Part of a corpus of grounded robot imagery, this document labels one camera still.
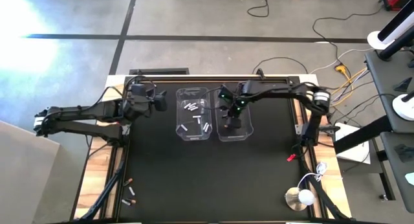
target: black tabletop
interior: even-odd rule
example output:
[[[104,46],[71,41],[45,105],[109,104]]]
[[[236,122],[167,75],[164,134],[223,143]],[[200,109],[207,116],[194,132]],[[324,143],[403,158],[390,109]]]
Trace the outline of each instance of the black tabletop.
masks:
[[[395,96],[404,94],[394,91],[393,86],[406,78],[414,76],[414,69],[407,64],[414,59],[410,52],[397,52],[390,62],[381,60],[376,52],[365,55],[367,67],[371,71],[378,94],[392,94]],[[414,82],[408,87],[408,92],[414,90]],[[381,96],[382,105],[386,111],[393,131],[396,133],[414,133],[414,122],[399,117],[393,109],[393,97]]]
[[[221,83],[159,83],[168,110],[139,118],[131,127],[125,178],[137,204],[121,204],[130,221],[305,220],[308,210],[291,210],[285,192],[301,178],[298,161],[287,162],[296,142],[291,100],[250,104],[254,132],[244,141],[221,142],[213,113],[208,140],[183,141],[176,133],[175,92]],[[122,197],[131,194],[123,188]]]
[[[407,182],[405,175],[414,172],[414,135],[381,133],[381,140],[393,170],[395,181],[401,192],[408,212],[414,213],[414,185]]]

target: table leg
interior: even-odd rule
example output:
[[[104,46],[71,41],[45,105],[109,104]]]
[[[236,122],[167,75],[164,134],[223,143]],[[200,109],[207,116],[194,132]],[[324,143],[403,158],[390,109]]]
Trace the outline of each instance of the table leg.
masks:
[[[380,162],[383,162],[383,161],[388,160],[387,153],[386,153],[386,151],[385,151],[385,150],[378,151],[378,152],[376,153],[376,156],[378,157],[378,160],[379,160]]]
[[[354,146],[366,142],[367,140],[379,136],[382,132],[391,130],[392,128],[388,117],[384,115],[383,117],[374,120],[367,126],[360,128],[358,131],[346,135],[345,137],[334,142],[335,152],[336,154],[339,154],[351,149]]]

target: concrete floor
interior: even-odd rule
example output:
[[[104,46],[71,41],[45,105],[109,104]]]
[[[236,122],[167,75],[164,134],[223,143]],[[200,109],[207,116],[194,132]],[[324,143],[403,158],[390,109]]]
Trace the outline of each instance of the concrete floor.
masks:
[[[32,129],[33,115],[47,106],[93,103],[104,88],[118,40],[27,39],[27,34],[120,34],[130,0],[0,0],[0,120]],[[318,17],[346,17],[353,12],[379,9],[377,0],[269,0],[270,16],[246,14],[262,0],[137,0],[128,34],[191,36],[272,36],[317,38],[312,31]],[[15,10],[17,18],[7,13]],[[380,30],[395,13],[382,10],[375,16],[348,21],[320,21],[316,28],[330,38],[365,38]],[[366,44],[338,44],[339,53],[368,49]],[[324,43],[256,43],[201,41],[125,42],[116,74],[130,69],[188,67],[192,74],[248,74],[261,60],[290,56],[309,71],[330,64],[334,48]],[[352,73],[364,68],[364,53],[351,52],[342,61]],[[288,60],[262,66],[266,73],[304,73]],[[316,73],[321,85],[338,86],[343,77],[332,68]],[[359,83],[372,80],[365,76]],[[347,112],[376,94],[370,84],[338,106]],[[355,120],[362,125],[384,114],[379,101]],[[35,223],[68,219],[85,162],[83,136],[57,134],[59,160],[52,170]],[[343,175],[353,217],[361,221],[410,223],[391,175],[396,201],[381,202],[378,175]]]

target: plastic container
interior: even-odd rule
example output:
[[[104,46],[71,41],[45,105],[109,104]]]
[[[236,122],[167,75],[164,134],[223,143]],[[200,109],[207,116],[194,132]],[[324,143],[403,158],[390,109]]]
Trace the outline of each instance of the plastic container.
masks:
[[[183,140],[207,140],[213,131],[212,111],[210,108],[210,94],[205,87],[183,88],[179,89],[175,95],[177,96],[177,127],[175,132]],[[196,104],[198,108],[190,111],[185,107],[188,104]]]
[[[216,107],[228,105],[222,98],[219,98],[219,91],[214,92],[214,103]],[[250,109],[247,105],[239,115],[241,127],[238,129],[225,128],[227,110],[215,109],[215,123],[219,139],[223,142],[246,140],[253,133],[252,119],[250,118]]]

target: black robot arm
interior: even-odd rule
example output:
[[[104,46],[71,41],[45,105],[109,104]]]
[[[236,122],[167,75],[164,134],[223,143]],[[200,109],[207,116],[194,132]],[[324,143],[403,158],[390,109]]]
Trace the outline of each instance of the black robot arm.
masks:
[[[90,135],[103,138],[109,146],[125,146],[126,142],[124,139],[126,136],[122,135],[122,126],[131,124],[140,116],[148,117],[153,107],[157,111],[165,111],[167,109],[165,101],[166,91],[156,93],[154,84],[152,84],[152,89],[146,89],[145,84],[141,83],[143,79],[144,76],[136,76],[130,79],[125,86],[125,92],[122,94],[112,87],[121,95],[121,98],[115,100],[96,102],[91,106],[50,107],[45,109],[35,115],[34,131],[37,136],[44,137],[59,132]],[[95,124],[78,122],[79,120],[98,120],[100,122],[117,124],[97,126]],[[82,223],[95,217],[113,186],[121,178],[125,165],[124,157],[125,155],[122,156],[117,171],[105,185],[94,205],[76,221]]]
[[[299,100],[311,112],[309,122],[303,128],[301,143],[303,146],[317,144],[318,128],[322,116],[329,112],[330,97],[329,92],[308,82],[279,84],[248,80],[239,83],[235,91],[222,85],[219,92],[219,98],[225,99],[229,104],[221,107],[221,109],[228,110],[225,116],[227,118],[225,127],[227,128],[241,127],[239,115],[250,102],[256,102],[262,98],[295,98]]]

